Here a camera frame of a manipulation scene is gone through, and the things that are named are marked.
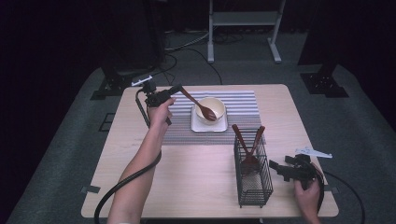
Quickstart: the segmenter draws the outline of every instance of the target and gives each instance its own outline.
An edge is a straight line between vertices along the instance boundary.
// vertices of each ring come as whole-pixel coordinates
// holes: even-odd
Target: gray striped placemat
[[[172,125],[164,139],[164,145],[232,145],[235,134],[233,124],[239,129],[258,129],[261,125],[254,91],[191,91],[197,101],[205,97],[219,98],[227,107],[228,128],[224,132],[194,132],[191,129],[191,108],[194,103],[182,93],[173,95],[177,100],[170,107]]]

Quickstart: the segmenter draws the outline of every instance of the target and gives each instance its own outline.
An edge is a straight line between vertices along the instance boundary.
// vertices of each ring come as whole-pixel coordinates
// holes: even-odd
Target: table
[[[295,148],[311,147],[290,92],[284,85],[184,88],[190,93],[254,91],[262,125],[266,127],[265,150],[269,160],[286,165],[283,162],[284,157],[294,156]],[[147,126],[134,101],[138,89],[128,88],[121,97],[92,178],[91,185],[99,187],[100,191],[88,192],[81,209],[84,217],[93,217],[96,205],[117,184],[120,174],[145,136]],[[318,164],[317,158],[312,158],[312,161]],[[163,146],[163,158],[157,165],[142,218],[299,217],[300,212],[293,198],[292,182],[285,182],[283,176],[277,175],[275,170],[270,171],[274,192],[267,205],[263,208],[240,208],[237,200],[233,142],[230,145]],[[112,198],[104,205],[100,217],[107,216],[111,202]],[[326,191],[319,216],[334,217],[337,214],[338,207],[334,197],[330,191]]]

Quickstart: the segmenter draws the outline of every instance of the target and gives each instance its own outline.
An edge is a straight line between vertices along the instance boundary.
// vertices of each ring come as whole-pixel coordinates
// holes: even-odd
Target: cable
[[[169,68],[167,68],[167,69],[163,69],[163,68],[161,68],[161,67],[159,66],[158,68],[160,69],[160,72],[154,73],[154,74],[152,74],[152,76],[155,77],[155,76],[157,76],[157,75],[159,75],[159,74],[163,74],[163,75],[165,76],[166,80],[168,81],[169,86],[172,86],[172,85],[173,85],[173,81],[175,80],[175,76],[172,75],[172,74],[170,74],[170,73],[168,73],[168,71],[171,70],[172,68],[176,67],[176,65],[177,65],[177,58],[176,58],[175,56],[173,56],[173,55],[170,55],[170,54],[165,54],[165,56],[168,56],[168,57],[173,58],[173,59],[175,60],[175,63],[174,63],[171,67],[169,67]],[[167,76],[167,75],[169,75],[169,76],[172,77],[172,80],[171,80],[171,81],[168,79],[168,76]]]
[[[138,105],[138,107],[140,109],[140,112],[142,112],[143,118],[145,119],[145,122],[146,122],[146,124],[149,127],[149,118],[146,115],[145,111],[143,110],[143,106],[140,104],[140,101],[139,101],[139,98],[138,98],[138,94],[141,91],[143,91],[143,89],[139,90],[136,93],[135,99],[136,99],[137,105]],[[93,215],[93,220],[94,220],[95,224],[100,224],[100,221],[99,221],[100,211],[102,210],[103,205],[105,205],[107,200],[111,197],[111,195],[113,195],[115,192],[117,192],[117,190],[119,190],[120,188],[124,187],[129,182],[133,181],[134,179],[138,178],[139,176],[141,176],[142,174],[144,174],[145,172],[147,172],[148,170],[150,170],[151,168],[156,166],[158,164],[158,162],[160,162],[161,157],[162,157],[162,152],[160,151],[160,153],[158,154],[157,158],[151,164],[149,164],[148,166],[144,167],[143,169],[137,171],[136,173],[131,174],[128,177],[124,178],[123,180],[121,180],[117,185],[115,185],[111,190],[109,190],[105,194],[105,196],[102,198],[102,200],[96,206],[95,213]]]
[[[196,49],[178,49],[178,50],[175,50],[174,52],[180,51],[180,50],[191,50],[191,51],[194,51],[194,52],[198,53],[199,55],[201,55],[201,57],[204,59],[204,61],[216,72],[216,75],[218,75],[220,85],[223,84],[223,83],[222,83],[222,78],[221,78],[221,75],[220,75],[219,71],[218,71],[211,63],[209,63],[209,62],[206,60],[205,56],[204,56],[200,51],[198,51],[198,50],[196,50]]]
[[[146,166],[145,168],[137,171],[136,173],[129,175],[125,179],[121,180],[116,186],[114,186],[111,190],[109,190],[107,194],[105,194],[105,196],[102,198],[102,200],[99,202],[99,204],[96,206],[96,209],[95,209],[94,221],[96,224],[100,224],[100,221],[99,221],[100,211],[102,210],[102,207],[106,203],[106,201],[111,197],[111,195],[113,195],[117,190],[119,190],[120,188],[122,188],[123,186],[125,186],[126,184],[131,182],[132,180],[138,178],[143,173],[147,172],[148,170],[150,170],[151,168],[156,166],[158,164],[158,162],[160,162],[161,156],[162,156],[162,153],[160,151],[160,153],[158,154],[158,156],[154,162],[152,162],[150,165]]]
[[[244,40],[244,36],[243,35],[239,35],[239,36],[240,37],[238,38],[235,35],[228,35],[228,34],[222,35],[222,34],[219,34],[219,35],[215,36],[215,39],[213,40],[213,42],[215,44],[218,44],[218,45],[231,45],[231,44],[234,44],[234,43],[237,43],[237,42],[240,42],[240,41]]]
[[[343,184],[345,184],[350,190],[352,190],[353,194],[355,194],[356,198],[357,198],[358,201],[359,201],[359,204],[361,205],[361,224],[364,224],[365,219],[366,219],[366,212],[365,212],[365,209],[364,209],[363,201],[361,200],[361,197],[359,196],[358,192],[356,192],[356,190],[354,190],[354,189],[352,188],[352,186],[350,186],[345,180],[341,179],[340,177],[338,177],[338,176],[336,176],[336,175],[333,175],[333,174],[331,174],[331,173],[329,173],[329,172],[326,172],[326,171],[323,171],[323,173],[324,173],[325,175],[330,175],[330,176],[332,176],[333,178],[335,178],[335,179],[341,181],[341,182],[342,182]]]
[[[180,45],[178,47],[174,47],[174,48],[171,48],[171,49],[165,49],[165,51],[174,51],[174,50],[185,48],[185,47],[187,47],[189,45],[193,45],[195,43],[198,43],[199,41],[205,39],[208,35],[209,35],[209,32],[206,32],[206,34],[204,34],[203,36],[198,37],[198,38],[196,38],[196,39],[194,39],[194,40],[192,40],[192,41],[190,41],[190,42],[188,42],[188,43],[186,43],[184,45]]]

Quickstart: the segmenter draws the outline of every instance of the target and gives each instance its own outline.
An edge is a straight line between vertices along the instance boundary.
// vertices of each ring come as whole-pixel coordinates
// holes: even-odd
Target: forearm
[[[151,164],[161,151],[164,127],[150,127],[142,145],[129,162],[120,180]],[[154,169],[151,169],[119,189],[113,199],[107,223],[139,223],[143,207],[152,184]]]
[[[304,219],[307,224],[320,224],[320,220],[319,220],[318,216],[305,217]]]

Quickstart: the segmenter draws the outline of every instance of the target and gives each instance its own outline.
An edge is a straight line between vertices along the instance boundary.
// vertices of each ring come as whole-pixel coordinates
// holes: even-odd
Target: black wire utensil holder
[[[257,130],[254,129],[240,130],[247,148],[253,148],[256,132]],[[253,155],[246,153],[236,136],[233,144],[233,152],[240,207],[243,205],[258,205],[262,208],[267,204],[268,199],[274,191],[262,136],[260,136]],[[246,162],[248,156],[254,156],[257,158],[257,161]]]

